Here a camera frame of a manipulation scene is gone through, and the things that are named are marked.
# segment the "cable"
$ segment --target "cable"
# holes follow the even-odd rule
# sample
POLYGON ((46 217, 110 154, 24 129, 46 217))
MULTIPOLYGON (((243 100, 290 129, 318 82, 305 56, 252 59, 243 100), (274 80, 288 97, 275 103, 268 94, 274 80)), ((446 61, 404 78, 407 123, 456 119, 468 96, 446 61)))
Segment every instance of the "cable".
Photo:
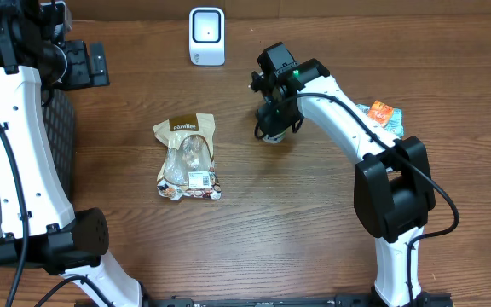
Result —
POLYGON ((287 97, 286 99, 280 101, 277 103, 271 110, 270 112, 266 112, 264 116, 262 116, 256 126, 256 131, 255 131, 255 136, 257 137, 257 131, 258 131, 258 126, 260 125, 259 123, 264 120, 269 114, 275 112, 278 108, 282 107, 286 103, 289 103, 290 101, 296 100, 297 98, 301 97, 319 97, 323 99, 327 99, 330 102, 338 104, 341 108, 346 110, 347 113, 357 122, 357 124, 382 148, 385 150, 388 150, 392 156, 397 158, 403 165, 405 165, 409 170, 414 171, 418 175, 420 175, 422 178, 424 178, 425 181, 427 181, 437 193, 439 193, 445 201, 447 201, 448 205, 450 206, 450 209, 452 210, 453 213, 453 222, 450 227, 444 230, 432 232, 429 234, 424 234, 424 235, 419 235, 414 237, 413 239, 410 240, 410 242, 407 245, 407 286, 408 286, 408 297, 410 299, 410 306, 414 306, 414 299, 413 299, 413 285, 412 285, 412 249, 414 246, 414 243, 416 243, 419 240, 426 239, 426 238, 433 238, 437 237, 440 235, 446 235, 451 233, 456 227, 458 227, 459 223, 459 214, 458 214, 458 208, 448 196, 448 194, 438 185, 436 182, 434 182, 431 178, 429 178, 427 175, 425 175, 421 170, 419 170, 416 166, 412 165, 408 160, 404 159, 400 154, 398 154, 394 148, 389 147, 386 145, 384 142, 382 142, 376 133, 372 132, 367 125, 357 116, 357 114, 348 107, 345 103, 340 101, 337 97, 335 96, 330 96, 326 94, 320 94, 320 93, 300 93, 296 94, 295 96, 287 97))
POLYGON ((26 254, 29 243, 30 228, 28 223, 29 215, 26 209, 26 201, 24 200, 24 191, 22 190, 22 181, 20 180, 20 175, 18 173, 18 165, 16 164, 16 159, 14 158, 13 149, 10 147, 9 139, 5 134, 8 127, 1 125, 0 123, 0 138, 7 157, 9 158, 10 170, 13 173, 14 187, 16 188, 16 194, 18 196, 18 205, 20 207, 20 215, 22 216, 22 250, 20 251, 20 258, 18 260, 18 266, 16 267, 16 273, 14 273, 14 279, 12 287, 9 291, 9 296, 7 297, 6 307, 10 307, 13 304, 14 296, 18 290, 18 284, 20 283, 20 278, 22 277, 22 271, 24 270, 24 265, 26 264, 26 254))
POLYGON ((103 301, 104 304, 106 304, 109 307, 114 307, 113 303, 109 299, 107 299, 105 295, 103 295, 103 293, 95 285, 94 282, 90 281, 87 277, 81 276, 81 275, 69 277, 63 281, 60 281, 58 283, 58 285, 53 287, 47 294, 45 294, 45 296, 43 296, 43 298, 41 298, 41 300, 37 304, 35 304, 35 307, 41 307, 43 304, 45 304, 50 299, 51 296, 53 296, 58 290, 60 290, 61 287, 65 286, 66 284, 68 284, 72 281, 81 281, 81 283, 83 283, 83 284, 86 283, 87 285, 89 285, 89 287, 92 289, 92 291, 94 291, 95 294, 98 297, 100 297, 101 301, 103 301))

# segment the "orange packet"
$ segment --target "orange packet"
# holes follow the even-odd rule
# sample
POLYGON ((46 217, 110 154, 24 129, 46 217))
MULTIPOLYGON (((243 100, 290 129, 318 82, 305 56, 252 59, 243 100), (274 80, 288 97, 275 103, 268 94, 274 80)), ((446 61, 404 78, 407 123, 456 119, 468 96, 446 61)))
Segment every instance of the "orange packet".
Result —
POLYGON ((367 116, 376 120, 382 125, 382 128, 388 124, 393 115, 393 107, 383 104, 380 101, 375 101, 371 109, 368 111, 367 116))

